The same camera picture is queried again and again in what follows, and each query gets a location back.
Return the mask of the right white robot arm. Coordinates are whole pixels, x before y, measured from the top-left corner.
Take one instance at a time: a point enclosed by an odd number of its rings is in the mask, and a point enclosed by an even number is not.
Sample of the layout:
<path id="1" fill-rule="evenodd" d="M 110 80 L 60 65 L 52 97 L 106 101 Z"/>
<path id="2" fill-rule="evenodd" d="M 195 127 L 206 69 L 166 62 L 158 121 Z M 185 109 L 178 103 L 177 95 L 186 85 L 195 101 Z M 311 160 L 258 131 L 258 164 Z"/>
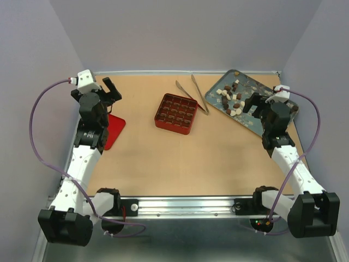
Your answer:
<path id="1" fill-rule="evenodd" d="M 268 98 L 253 93 L 245 100 L 243 112 L 254 106 L 252 116 L 262 124 L 262 145 L 270 158 L 285 174 L 282 187 L 289 183 L 294 198 L 282 194 L 283 189 L 260 186 L 255 189 L 251 207 L 257 213 L 269 210 L 287 222 L 296 238 L 333 236 L 336 233 L 340 199 L 336 193 L 327 192 L 312 176 L 303 163 L 296 146 L 286 131 L 291 119 L 288 97 L 278 91 Z"/>

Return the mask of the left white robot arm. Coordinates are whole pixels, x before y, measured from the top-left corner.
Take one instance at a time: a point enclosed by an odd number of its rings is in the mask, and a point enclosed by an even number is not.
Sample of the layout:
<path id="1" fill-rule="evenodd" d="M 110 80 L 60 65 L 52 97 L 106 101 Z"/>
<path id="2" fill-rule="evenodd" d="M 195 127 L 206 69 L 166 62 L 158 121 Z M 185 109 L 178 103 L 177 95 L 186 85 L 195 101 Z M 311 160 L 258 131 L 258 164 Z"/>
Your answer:
<path id="1" fill-rule="evenodd" d="M 116 215 L 121 210 L 117 189 L 101 188 L 92 199 L 86 193 L 109 136 L 107 108 L 122 98 L 110 78 L 103 78 L 103 83 L 107 92 L 100 86 L 87 93 L 78 89 L 71 92 L 79 103 L 80 120 L 69 167 L 67 171 L 61 171 L 63 182 L 52 204 L 38 215 L 39 225 L 49 243 L 86 246 L 100 219 L 98 213 Z"/>

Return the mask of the metal tongs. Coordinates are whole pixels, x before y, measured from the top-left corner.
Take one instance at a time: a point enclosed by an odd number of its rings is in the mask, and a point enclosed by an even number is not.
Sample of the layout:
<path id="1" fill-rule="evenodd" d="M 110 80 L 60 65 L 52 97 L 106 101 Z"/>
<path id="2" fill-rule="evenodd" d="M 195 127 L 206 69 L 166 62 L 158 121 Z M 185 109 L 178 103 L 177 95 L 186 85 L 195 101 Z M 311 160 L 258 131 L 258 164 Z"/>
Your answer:
<path id="1" fill-rule="evenodd" d="M 200 104 L 198 104 L 198 107 L 203 111 L 203 113 L 204 113 L 205 115 L 209 115 L 209 109 L 208 109 L 206 100 L 205 100 L 204 96 L 202 95 L 202 92 L 201 92 L 201 90 L 200 90 L 200 88 L 199 88 L 199 86 L 198 86 L 198 83 L 197 83 L 197 81 L 196 81 L 196 78 L 194 77 L 193 74 L 191 74 L 191 80 L 192 80 L 192 82 L 194 83 L 194 85 L 195 85 L 195 87 L 196 87 L 196 89 L 197 89 L 197 92 L 198 92 L 198 94 L 199 94 L 199 96 L 200 96 L 201 102 L 202 102 L 202 104 L 203 104 L 203 106 L 201 106 Z M 175 85 L 176 85 L 177 88 L 178 88 L 182 93 L 184 93 L 187 97 L 193 99 L 193 97 L 182 87 L 182 85 L 181 85 L 177 80 L 175 81 Z"/>

